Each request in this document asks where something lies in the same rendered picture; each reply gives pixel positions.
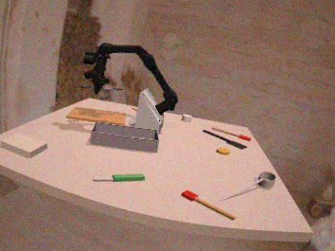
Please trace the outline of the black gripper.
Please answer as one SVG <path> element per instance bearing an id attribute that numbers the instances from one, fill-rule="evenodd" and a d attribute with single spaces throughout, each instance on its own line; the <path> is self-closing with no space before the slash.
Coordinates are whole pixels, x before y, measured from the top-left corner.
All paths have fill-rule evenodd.
<path id="1" fill-rule="evenodd" d="M 91 82 L 95 86 L 94 92 L 95 94 L 97 94 L 101 90 L 101 88 L 104 86 L 104 84 L 110 83 L 110 80 L 104 76 L 104 71 L 106 70 L 105 66 L 96 65 L 94 66 L 94 68 L 97 69 L 97 78 L 93 77 L 91 79 Z"/>

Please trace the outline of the orange flat board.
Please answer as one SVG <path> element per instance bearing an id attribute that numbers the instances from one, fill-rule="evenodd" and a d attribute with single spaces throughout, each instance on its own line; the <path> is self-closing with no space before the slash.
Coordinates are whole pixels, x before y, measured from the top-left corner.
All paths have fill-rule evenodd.
<path id="1" fill-rule="evenodd" d="M 126 113 L 75 107 L 66 118 L 125 126 Z"/>

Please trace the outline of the grey measuring scoop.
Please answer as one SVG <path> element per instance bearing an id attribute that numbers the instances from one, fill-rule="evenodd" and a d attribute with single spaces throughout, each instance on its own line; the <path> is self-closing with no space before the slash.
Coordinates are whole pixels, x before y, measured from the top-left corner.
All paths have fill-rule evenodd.
<path id="1" fill-rule="evenodd" d="M 245 189 L 248 189 L 256 184 L 259 184 L 259 186 L 262 186 L 263 188 L 271 188 L 274 186 L 274 182 L 275 182 L 275 175 L 271 172 L 267 172 L 267 171 L 263 171 L 259 174 L 259 178 L 258 181 L 253 182 L 253 184 L 250 184 L 249 186 L 242 188 L 230 195 L 227 195 L 224 198 L 221 198 L 220 201 L 223 201 L 225 199 L 228 199 L 234 195 L 237 195 L 240 192 L 243 192 Z"/>

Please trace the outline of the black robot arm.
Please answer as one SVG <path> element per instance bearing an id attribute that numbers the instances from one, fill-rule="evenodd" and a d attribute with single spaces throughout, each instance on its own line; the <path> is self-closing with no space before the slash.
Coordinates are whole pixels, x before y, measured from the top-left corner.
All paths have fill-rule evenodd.
<path id="1" fill-rule="evenodd" d="M 137 53 L 143 64 L 150 70 L 152 75 L 155 77 L 157 82 L 164 90 L 163 93 L 164 101 L 156 104 L 155 107 L 160 114 L 160 116 L 167 110 L 174 111 L 175 104 L 178 102 L 177 94 L 172 88 L 169 87 L 168 83 L 165 81 L 158 67 L 156 66 L 154 57 L 143 49 L 140 45 L 112 45 L 112 44 L 101 44 L 96 53 L 85 52 L 83 63 L 96 64 L 99 66 L 105 66 L 107 59 L 110 59 L 110 54 L 112 53 Z M 108 54 L 108 55 L 107 55 Z M 100 56 L 101 55 L 101 56 Z M 100 56 L 100 57 L 99 57 Z M 84 72 L 85 79 L 90 79 L 92 77 L 97 78 L 97 69 L 89 70 Z"/>

